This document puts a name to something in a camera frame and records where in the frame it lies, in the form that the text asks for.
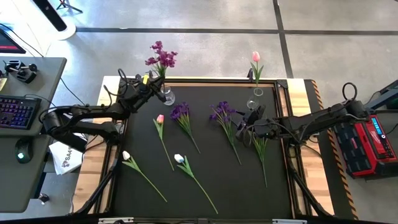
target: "desk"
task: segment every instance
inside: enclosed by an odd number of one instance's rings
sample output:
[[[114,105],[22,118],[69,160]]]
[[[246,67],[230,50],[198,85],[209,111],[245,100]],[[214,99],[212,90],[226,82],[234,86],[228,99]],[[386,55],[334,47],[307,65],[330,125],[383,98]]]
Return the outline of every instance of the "desk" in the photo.
[[[21,60],[28,65],[34,63],[39,71],[37,77],[30,84],[22,83],[14,77],[9,77],[0,94],[24,96],[32,93],[52,100],[61,74],[67,60],[65,58],[33,58],[33,57],[0,57],[0,62]],[[42,100],[40,113],[47,109],[50,103]],[[41,128],[39,121],[33,126]],[[37,136],[34,139],[32,160],[27,164],[20,164],[15,158],[15,143],[19,138],[0,138],[0,212],[23,212],[33,196],[40,175],[44,168],[44,156],[50,143],[49,136]]]
[[[119,85],[119,77],[104,77],[103,84],[106,84],[111,92],[117,92]],[[198,85],[208,85],[207,83],[199,83]],[[223,86],[233,86],[234,83],[229,84],[220,84]],[[254,86],[253,84],[245,84],[245,86]],[[296,116],[301,116],[310,112],[314,112],[320,109],[320,97],[317,96],[318,90],[316,87],[316,83],[311,80],[302,80],[302,79],[288,79],[288,99],[290,102],[286,102],[284,100],[285,93],[282,87],[279,87],[281,103],[283,107],[283,115],[287,116],[287,107],[288,103],[292,106],[292,114]],[[108,94],[102,89],[99,94],[98,104],[109,103]],[[104,120],[96,119],[96,123],[102,123]],[[322,147],[323,144],[329,147],[334,146],[335,144],[330,141],[328,138],[326,141],[322,140],[320,142],[320,146],[318,144],[314,144],[311,142],[307,143],[309,146],[315,148],[320,151],[321,154],[324,154],[324,151],[330,151],[327,147]],[[73,204],[75,209],[80,208],[88,197],[92,194],[94,189],[97,187],[98,182],[101,177],[101,169],[104,161],[105,154],[105,145],[100,145],[92,150],[88,151],[85,156],[85,160],[83,161],[81,167],[81,174],[78,179],[78,183],[76,185],[75,196],[73,198]],[[341,163],[337,163],[336,157],[327,157],[322,158],[317,157],[311,151],[307,150],[307,148],[302,148],[302,153],[300,158],[295,162],[295,165],[299,164],[302,161],[303,165],[303,174],[305,176],[305,180],[308,188],[317,198],[318,202],[321,203],[323,208],[331,214],[338,215],[343,218],[356,218],[356,212],[353,207],[352,197],[349,194],[348,186],[345,184],[346,180],[344,177],[344,172],[338,178],[328,179],[326,177],[326,172],[329,173],[339,173],[340,170],[339,165]],[[327,169],[324,168],[325,163],[330,163],[335,165],[335,167],[329,167]],[[303,214],[311,214],[313,213],[306,204],[305,199],[301,193],[301,190],[296,186],[297,196],[298,196],[298,207],[301,213]],[[109,190],[105,189],[104,197],[102,197],[102,201],[100,203],[100,212],[103,212],[106,206],[106,200]]]

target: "gray desk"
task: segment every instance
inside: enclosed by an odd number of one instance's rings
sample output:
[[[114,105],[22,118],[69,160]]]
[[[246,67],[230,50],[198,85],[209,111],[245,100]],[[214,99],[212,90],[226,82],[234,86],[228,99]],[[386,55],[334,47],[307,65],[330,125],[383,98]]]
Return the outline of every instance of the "gray desk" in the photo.
[[[9,77],[0,95],[24,96],[33,93],[52,100],[67,60],[65,58],[0,57],[2,60],[21,60],[24,64],[34,63],[39,69],[37,77],[30,84]],[[43,100],[39,112],[50,103]],[[17,162],[14,149],[19,137],[0,137],[0,212],[23,212],[33,196],[44,168],[44,156],[50,143],[49,136],[34,139],[33,159],[27,164]]]

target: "floor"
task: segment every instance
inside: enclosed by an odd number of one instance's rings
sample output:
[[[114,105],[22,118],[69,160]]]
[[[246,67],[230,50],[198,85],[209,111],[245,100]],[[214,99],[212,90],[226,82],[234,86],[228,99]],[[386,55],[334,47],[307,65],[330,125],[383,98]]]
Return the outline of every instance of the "floor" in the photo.
[[[7,1],[22,15],[36,13],[29,0],[23,6]],[[58,6],[58,1],[50,2]],[[149,46],[156,40],[166,50],[178,52],[170,76],[244,77],[256,50],[265,77],[313,79],[325,106],[343,101],[345,82],[355,83],[358,98],[367,101],[397,79],[395,0],[109,0],[101,4],[70,0],[70,4],[83,13],[58,11],[78,27],[65,41],[49,40],[42,31],[50,25],[39,12],[40,22],[21,14],[10,21],[8,11],[0,7],[0,21],[13,25],[47,57],[66,57],[63,79],[85,103],[97,102],[103,76],[117,75],[118,68],[128,75],[148,71],[144,60],[152,56]],[[15,5],[8,7],[15,10]],[[26,29],[26,21],[32,31]],[[54,103],[77,102],[60,85]],[[398,223],[397,177],[368,182],[347,178],[361,220]],[[54,198],[50,203],[43,207],[32,200],[25,213],[0,214],[0,219],[68,213],[76,180],[77,174],[47,176],[44,191]],[[65,185],[58,187],[58,181]]]

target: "hazard stripe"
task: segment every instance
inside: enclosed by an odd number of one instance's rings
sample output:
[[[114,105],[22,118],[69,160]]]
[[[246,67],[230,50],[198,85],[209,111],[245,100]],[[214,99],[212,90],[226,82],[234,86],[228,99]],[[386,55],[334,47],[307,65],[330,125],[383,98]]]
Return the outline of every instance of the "hazard stripe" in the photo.
[[[316,94],[317,99],[318,99],[319,107],[322,110],[323,109],[323,103],[322,103],[321,96],[320,96],[319,91],[318,91],[317,83],[315,81],[313,81],[313,80],[311,80],[311,82],[313,84],[313,88],[315,89],[315,94]],[[351,213],[353,214],[354,219],[358,220],[358,214],[356,213],[356,209],[355,209],[355,206],[354,206],[353,196],[351,195],[351,192],[349,191],[347,178],[346,178],[345,173],[344,173],[343,165],[341,164],[341,161],[340,161],[340,157],[339,157],[339,154],[338,154],[338,151],[337,151],[337,147],[336,147],[336,144],[335,144],[335,139],[333,137],[333,133],[332,133],[331,129],[328,129],[328,135],[329,135],[329,140],[330,140],[331,147],[333,149],[333,152],[335,153],[336,164],[337,164],[337,167],[338,167],[339,172],[340,172],[341,181],[343,182],[343,185],[344,185],[344,188],[345,188],[345,191],[346,191],[346,195],[348,197],[348,203],[349,203],[349,205],[351,207]]]

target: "rgb keyboard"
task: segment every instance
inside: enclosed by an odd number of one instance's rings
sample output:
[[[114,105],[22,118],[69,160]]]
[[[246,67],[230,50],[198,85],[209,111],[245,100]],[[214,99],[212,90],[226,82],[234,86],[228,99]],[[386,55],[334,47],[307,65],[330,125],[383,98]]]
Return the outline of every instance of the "rgb keyboard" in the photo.
[[[0,95],[0,128],[29,130],[42,100]]]

